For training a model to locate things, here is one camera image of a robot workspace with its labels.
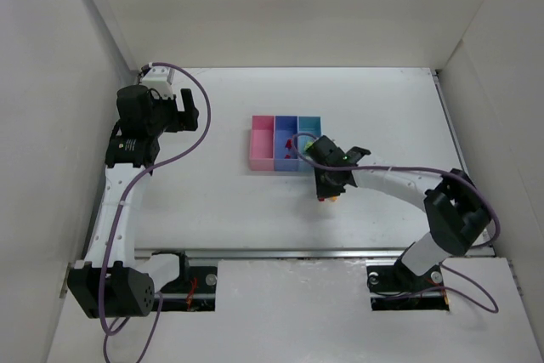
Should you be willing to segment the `red yellow orange lego stack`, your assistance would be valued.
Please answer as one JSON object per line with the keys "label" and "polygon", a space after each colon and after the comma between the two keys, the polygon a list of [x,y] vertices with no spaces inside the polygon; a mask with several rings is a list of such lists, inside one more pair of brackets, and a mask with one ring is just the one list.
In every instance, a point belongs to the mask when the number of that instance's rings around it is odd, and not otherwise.
{"label": "red yellow orange lego stack", "polygon": [[319,197],[318,197],[318,201],[319,201],[319,202],[326,202],[326,201],[328,201],[328,202],[335,202],[335,201],[337,201],[337,198],[338,198],[338,196],[327,197],[327,198],[319,198]]}

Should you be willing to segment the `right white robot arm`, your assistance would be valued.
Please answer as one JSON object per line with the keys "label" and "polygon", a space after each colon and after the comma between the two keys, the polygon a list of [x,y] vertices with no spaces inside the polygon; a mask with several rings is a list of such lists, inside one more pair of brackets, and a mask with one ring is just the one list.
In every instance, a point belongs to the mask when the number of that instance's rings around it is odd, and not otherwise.
{"label": "right white robot arm", "polygon": [[395,261],[395,278],[413,281],[450,257],[465,255],[491,221],[491,214],[472,180],[461,170],[400,171],[382,162],[356,165],[370,151],[343,151],[321,136],[305,150],[314,166],[317,197],[339,196],[347,185],[381,192],[425,213],[428,233]]}

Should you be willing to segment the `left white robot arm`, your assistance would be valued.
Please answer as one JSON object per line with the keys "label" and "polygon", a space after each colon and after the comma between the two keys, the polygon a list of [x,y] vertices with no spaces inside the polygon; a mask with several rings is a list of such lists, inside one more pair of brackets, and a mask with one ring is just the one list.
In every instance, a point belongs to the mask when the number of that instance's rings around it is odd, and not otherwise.
{"label": "left white robot arm", "polygon": [[182,252],[154,252],[135,258],[135,227],[145,190],[155,170],[164,133],[195,131],[199,111],[192,92],[159,92],[145,85],[120,89],[119,118],[105,154],[105,189],[85,257],[69,271],[67,286],[91,319],[147,316],[156,293],[184,281],[189,265]]}

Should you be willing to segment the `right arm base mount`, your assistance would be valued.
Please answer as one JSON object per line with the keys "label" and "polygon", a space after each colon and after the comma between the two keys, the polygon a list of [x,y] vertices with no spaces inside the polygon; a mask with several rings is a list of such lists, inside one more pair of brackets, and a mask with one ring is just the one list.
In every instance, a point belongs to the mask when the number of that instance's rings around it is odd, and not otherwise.
{"label": "right arm base mount", "polygon": [[400,263],[371,265],[366,273],[373,311],[449,310],[438,265],[422,276]]}

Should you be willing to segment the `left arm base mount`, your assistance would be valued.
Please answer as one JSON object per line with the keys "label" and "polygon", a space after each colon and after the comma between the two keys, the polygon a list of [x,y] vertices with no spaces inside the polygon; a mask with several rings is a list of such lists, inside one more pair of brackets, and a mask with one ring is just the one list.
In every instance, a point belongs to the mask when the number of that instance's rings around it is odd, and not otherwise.
{"label": "left arm base mount", "polygon": [[153,311],[158,310],[159,293],[162,312],[213,312],[216,306],[218,266],[194,261],[185,252],[153,252],[137,267],[154,284]]}

